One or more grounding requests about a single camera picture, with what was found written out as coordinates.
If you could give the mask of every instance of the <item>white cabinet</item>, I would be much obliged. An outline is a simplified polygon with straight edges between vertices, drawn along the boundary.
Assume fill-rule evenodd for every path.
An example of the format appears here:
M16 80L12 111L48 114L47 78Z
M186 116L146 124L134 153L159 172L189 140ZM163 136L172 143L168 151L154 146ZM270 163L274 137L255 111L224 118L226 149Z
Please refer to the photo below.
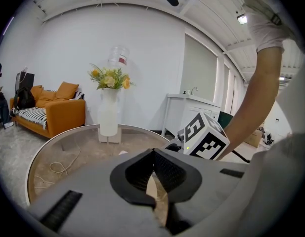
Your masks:
M166 130L177 136L177 132L186 127L199 111L218 121L220 107L211 101L192 95L167 95L167 108L164 117L162 136Z

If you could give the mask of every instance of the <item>window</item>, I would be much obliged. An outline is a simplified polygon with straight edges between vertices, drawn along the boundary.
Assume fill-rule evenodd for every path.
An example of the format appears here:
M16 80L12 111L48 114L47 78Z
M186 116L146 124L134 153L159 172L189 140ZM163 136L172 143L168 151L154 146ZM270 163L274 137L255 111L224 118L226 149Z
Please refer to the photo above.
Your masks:
M185 35L184 64L180 94L194 90L195 96L214 101L217 57L195 39Z
M225 106L226 106L226 101L227 101L228 77L229 77L229 68L225 65L224 81L223 81L223 95L222 95L222 103L221 103L222 112L225 112Z
M234 77L234 88L233 88L233 96L232 96L232 104L231 104L231 115L235 115L238 110L238 96L239 96L239 88L237 77Z

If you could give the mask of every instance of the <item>white vase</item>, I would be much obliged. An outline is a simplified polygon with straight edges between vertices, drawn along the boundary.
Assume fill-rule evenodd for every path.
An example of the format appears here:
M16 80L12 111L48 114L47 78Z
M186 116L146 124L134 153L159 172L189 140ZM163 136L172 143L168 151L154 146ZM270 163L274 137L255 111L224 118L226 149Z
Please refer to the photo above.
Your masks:
M117 94L118 89L104 88L100 90L102 101L98 107L98 123L100 134L110 137L117 134Z

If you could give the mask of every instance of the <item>striped blanket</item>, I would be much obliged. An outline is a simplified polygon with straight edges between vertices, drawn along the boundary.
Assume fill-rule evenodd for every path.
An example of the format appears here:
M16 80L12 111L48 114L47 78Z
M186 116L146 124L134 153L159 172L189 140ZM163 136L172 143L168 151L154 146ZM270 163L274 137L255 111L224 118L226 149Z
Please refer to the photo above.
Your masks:
M77 91L74 94L72 100L73 99L84 99L84 94L82 92ZM19 115L27 121L41 125L44 130L46 130L47 128L47 114L45 112L45 108L33 107L19 111L16 110L15 115Z

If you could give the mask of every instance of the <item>table edge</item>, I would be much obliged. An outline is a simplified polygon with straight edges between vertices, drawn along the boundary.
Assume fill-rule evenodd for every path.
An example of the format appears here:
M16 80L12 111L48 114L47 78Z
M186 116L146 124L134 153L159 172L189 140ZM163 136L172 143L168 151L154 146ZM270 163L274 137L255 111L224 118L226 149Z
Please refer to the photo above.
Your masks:
M25 176L25 199L26 199L26 204L27 206L30 206L30 201L29 201L29 196L28 196L28 177L29 177L29 171L30 171L30 168L33 164L33 161L35 160L36 156L38 155L38 153L40 152L41 149L43 149L43 147L49 143L51 140L57 138L58 136L66 133L66 132L69 132L69 131L72 131L72 130L77 130L77 129L81 129L81 128L85 128L85 127L90 127L90 126L99 126L100 124L89 124L89 125L85 125L85 126L80 126L80 127L76 127L76 128L73 128L73 129L70 129L70 130L67 130L67 131L64 131L62 133L59 133L58 135L52 137L51 139L47 140L38 150L37 152L35 153L35 155L33 156L32 160L30 161L30 164L27 168L27 171L26 171L26 176ZM125 126L125 127L135 127L135 128L139 128L139 129L142 129L142 130L146 130L146 131L149 131L149 132L152 132L156 135L159 135L161 138L163 139L166 139L168 142L169 140L163 136L161 136L160 134L156 133L156 132L153 132L153 131L150 131L150 130L147 130L147 129L144 129L144 128L140 128L140 127L137 127L137 126L133 126L133 125L125 125L125 124L119 124L118 126Z

